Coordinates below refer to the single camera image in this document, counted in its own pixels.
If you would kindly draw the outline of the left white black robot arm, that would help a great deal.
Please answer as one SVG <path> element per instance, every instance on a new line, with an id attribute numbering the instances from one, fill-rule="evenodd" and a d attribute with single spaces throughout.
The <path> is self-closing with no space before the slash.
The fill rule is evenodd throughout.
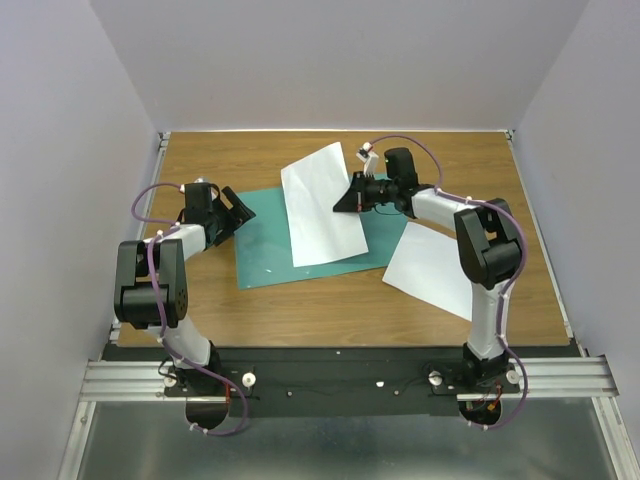
<path id="1" fill-rule="evenodd" d="M 170 187 L 184 197 L 173 219 L 143 217 L 138 203 L 152 190 Z M 218 389 L 238 391 L 222 374 L 214 344 L 188 315 L 186 263 L 231 239 L 255 213 L 229 186 L 198 179 L 191 183 L 161 182 L 135 198 L 135 219 L 161 228 L 143 240 L 120 243 L 117 250 L 114 312 L 117 320 L 152 336 L 173 364 L 174 378 L 201 395 Z"/>

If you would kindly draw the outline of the white paper sheet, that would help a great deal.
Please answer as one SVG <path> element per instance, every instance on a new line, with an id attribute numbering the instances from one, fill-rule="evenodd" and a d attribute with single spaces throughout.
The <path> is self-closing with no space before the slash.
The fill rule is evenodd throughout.
<path id="1" fill-rule="evenodd" d="M 382 281 L 409 296 L 471 320 L 472 287 L 460 266 L 456 241 L 408 222 Z"/>
<path id="2" fill-rule="evenodd" d="M 369 251 L 357 213 L 336 213 L 346 193 L 342 145 L 329 144 L 281 170 L 293 265 L 315 266 Z"/>

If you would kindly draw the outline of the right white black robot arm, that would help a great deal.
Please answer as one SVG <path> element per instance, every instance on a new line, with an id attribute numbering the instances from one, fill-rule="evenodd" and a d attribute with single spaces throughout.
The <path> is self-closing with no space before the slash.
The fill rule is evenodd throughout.
<path id="1" fill-rule="evenodd" d="M 364 213 L 391 204 L 411 219 L 425 220 L 455 234 L 459 263 L 472 287 L 469 337 L 457 363 L 435 364 L 429 371 L 434 390 L 480 392 L 512 372 L 506 337 L 513 286 L 526 264 L 528 246 L 508 203 L 500 198 L 474 200 L 447 193 L 438 185 L 422 184 L 406 147 L 383 155 L 386 179 L 371 169 L 378 155 L 370 143 L 357 152 L 364 168 L 353 174 L 336 213 Z"/>

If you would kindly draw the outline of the teal paper folder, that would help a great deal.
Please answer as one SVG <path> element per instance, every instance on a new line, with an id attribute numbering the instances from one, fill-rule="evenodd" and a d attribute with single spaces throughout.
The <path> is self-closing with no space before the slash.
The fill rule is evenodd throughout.
<path id="1" fill-rule="evenodd" d="M 243 192 L 256 217 L 235 234 L 236 276 L 241 290 L 311 280 L 387 266 L 407 218 L 386 204 L 360 215 L 369 251 L 328 264 L 293 265 L 283 189 Z"/>

